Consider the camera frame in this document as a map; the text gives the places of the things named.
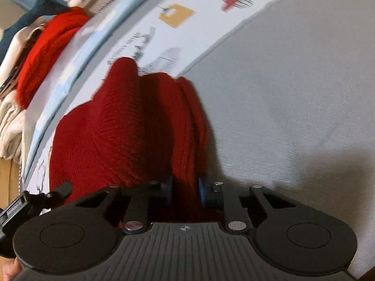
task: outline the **wooden floor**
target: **wooden floor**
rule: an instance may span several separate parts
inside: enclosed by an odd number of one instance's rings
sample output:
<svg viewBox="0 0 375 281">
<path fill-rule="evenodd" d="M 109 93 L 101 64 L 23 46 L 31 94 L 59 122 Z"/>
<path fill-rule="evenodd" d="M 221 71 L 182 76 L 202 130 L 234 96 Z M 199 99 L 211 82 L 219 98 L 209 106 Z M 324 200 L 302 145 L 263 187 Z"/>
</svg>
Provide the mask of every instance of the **wooden floor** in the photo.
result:
<svg viewBox="0 0 375 281">
<path fill-rule="evenodd" d="M 19 165 L 0 158 L 0 207 L 5 208 L 18 196 Z M 0 281 L 3 281 L 3 263 L 0 257 Z"/>
</svg>

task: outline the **ribbed gray panel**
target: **ribbed gray panel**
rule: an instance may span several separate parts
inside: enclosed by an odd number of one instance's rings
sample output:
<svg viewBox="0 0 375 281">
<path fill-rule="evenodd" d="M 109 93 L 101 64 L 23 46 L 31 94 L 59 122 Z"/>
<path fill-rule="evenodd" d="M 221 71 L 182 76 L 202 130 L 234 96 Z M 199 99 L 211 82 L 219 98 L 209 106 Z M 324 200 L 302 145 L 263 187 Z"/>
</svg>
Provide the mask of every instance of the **ribbed gray panel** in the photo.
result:
<svg viewBox="0 0 375 281">
<path fill-rule="evenodd" d="M 26 269 L 15 281 L 350 281 L 345 272 L 302 277 L 276 269 L 260 258 L 248 239 L 223 232 L 217 223 L 155 223 L 150 231 L 126 236 L 100 265 L 69 276 Z"/>
</svg>

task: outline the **human hand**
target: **human hand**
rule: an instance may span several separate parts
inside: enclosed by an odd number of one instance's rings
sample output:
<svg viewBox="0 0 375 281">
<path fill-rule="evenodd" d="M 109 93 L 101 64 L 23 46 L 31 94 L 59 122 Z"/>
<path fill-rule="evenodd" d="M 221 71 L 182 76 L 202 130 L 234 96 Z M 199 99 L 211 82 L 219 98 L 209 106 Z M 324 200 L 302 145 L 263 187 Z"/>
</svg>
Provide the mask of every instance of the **human hand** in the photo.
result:
<svg viewBox="0 0 375 281">
<path fill-rule="evenodd" d="M 3 280 L 11 281 L 15 276 L 21 272 L 22 266 L 19 263 L 18 259 L 9 259 L 3 265 Z"/>
</svg>

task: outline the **red knitted garment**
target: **red knitted garment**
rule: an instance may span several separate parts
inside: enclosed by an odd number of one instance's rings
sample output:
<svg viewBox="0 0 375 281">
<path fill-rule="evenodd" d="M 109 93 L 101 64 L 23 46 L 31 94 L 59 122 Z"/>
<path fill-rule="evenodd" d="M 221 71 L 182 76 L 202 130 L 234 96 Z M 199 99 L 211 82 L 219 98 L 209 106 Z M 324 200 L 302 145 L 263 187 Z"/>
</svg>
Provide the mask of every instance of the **red knitted garment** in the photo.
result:
<svg viewBox="0 0 375 281">
<path fill-rule="evenodd" d="M 68 201 L 107 185 L 130 187 L 173 173 L 171 208 L 163 221 L 207 221 L 198 177 L 206 171 L 207 121 L 193 86 L 164 73 L 139 77 L 135 62 L 117 60 L 93 99 L 57 126 L 49 186 L 69 180 Z"/>
<path fill-rule="evenodd" d="M 83 9 L 73 7 L 71 11 L 53 17 L 48 23 L 18 75 L 17 102 L 23 109 L 27 109 L 63 49 L 88 20 Z"/>
</svg>

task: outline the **silver screw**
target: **silver screw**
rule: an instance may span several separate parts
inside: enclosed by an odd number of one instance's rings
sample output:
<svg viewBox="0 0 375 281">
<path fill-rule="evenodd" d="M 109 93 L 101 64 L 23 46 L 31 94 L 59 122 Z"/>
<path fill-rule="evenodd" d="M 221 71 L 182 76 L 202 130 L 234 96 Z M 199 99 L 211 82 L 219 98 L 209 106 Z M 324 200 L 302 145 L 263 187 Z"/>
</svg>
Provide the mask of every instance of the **silver screw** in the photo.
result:
<svg viewBox="0 0 375 281">
<path fill-rule="evenodd" d="M 130 221 L 125 224 L 125 228 L 128 231 L 140 230 L 143 227 L 142 222 L 139 221 Z"/>
<path fill-rule="evenodd" d="M 239 231 L 246 228 L 246 223 L 241 221 L 233 221 L 228 224 L 229 229 Z"/>
</svg>

